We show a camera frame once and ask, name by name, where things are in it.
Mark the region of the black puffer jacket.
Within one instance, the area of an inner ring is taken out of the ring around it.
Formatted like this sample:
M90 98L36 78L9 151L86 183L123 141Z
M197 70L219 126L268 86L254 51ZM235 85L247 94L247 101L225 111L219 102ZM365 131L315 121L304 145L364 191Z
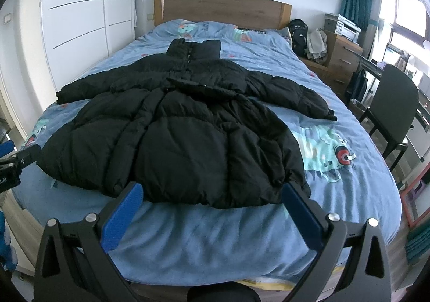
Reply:
M299 144L272 111L335 120L315 91L220 56L218 40L175 39L164 53L91 74L57 93L83 101L37 165L71 186L115 197L130 182L150 202L229 209L278 204L310 188Z

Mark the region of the black chair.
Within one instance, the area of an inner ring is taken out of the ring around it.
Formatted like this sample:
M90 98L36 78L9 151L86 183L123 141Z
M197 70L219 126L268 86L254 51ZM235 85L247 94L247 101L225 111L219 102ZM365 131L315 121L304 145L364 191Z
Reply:
M386 140L383 158L387 158L392 151L399 152L390 167L393 170L409 147L406 139L418 108L419 94L415 83L396 66L388 64L383 69L378 89L370 106L360 116L362 122L368 118L373 127Z

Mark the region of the wooden drawer chest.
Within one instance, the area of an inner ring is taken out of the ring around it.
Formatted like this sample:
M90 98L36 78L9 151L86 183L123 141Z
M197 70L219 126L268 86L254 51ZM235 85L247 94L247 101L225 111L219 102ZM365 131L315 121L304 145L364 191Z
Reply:
M304 58L300 60L342 101L345 101L346 88L359 66L359 58L356 54L361 55L363 49L339 34L327 32L326 35L328 57L323 64Z

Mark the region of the beige cloth on chest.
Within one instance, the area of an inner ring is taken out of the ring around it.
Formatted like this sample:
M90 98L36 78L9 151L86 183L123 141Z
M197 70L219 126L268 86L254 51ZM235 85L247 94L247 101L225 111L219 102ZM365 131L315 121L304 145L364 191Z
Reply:
M306 56L312 61L324 62L327 59L327 35L322 29L316 29L307 35Z

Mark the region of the white wardrobe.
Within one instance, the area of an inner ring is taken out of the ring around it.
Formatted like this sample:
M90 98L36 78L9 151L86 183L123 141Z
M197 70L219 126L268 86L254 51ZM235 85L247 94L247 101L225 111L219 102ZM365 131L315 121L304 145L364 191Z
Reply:
M32 86L58 90L135 39L135 0L19 0Z

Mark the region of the black backpack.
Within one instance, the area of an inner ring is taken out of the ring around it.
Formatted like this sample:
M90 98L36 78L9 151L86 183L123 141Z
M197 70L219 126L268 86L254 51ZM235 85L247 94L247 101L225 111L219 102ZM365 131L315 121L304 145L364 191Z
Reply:
M291 38L292 50L298 57L304 57L307 49L307 24L301 19L294 19L288 25Z

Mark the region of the white printer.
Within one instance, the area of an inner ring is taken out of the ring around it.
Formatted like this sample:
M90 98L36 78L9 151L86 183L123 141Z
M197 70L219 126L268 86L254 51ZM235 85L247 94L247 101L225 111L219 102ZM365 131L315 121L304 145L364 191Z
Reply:
M354 22L338 14L325 14L324 30L346 37L348 40L358 43L361 29Z

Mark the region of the wooden headboard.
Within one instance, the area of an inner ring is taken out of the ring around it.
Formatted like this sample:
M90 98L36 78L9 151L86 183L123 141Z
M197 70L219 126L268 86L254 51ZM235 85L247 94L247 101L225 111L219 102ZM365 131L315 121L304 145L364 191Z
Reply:
M155 25L175 19L215 21L246 29L283 29L292 6L275 0L154 0Z

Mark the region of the wall light switch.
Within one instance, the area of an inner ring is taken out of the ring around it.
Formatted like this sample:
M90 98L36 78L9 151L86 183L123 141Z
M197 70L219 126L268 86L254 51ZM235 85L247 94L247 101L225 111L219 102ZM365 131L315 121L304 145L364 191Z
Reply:
M9 22L11 22L12 19L12 14L8 13L4 16L4 24L8 24Z

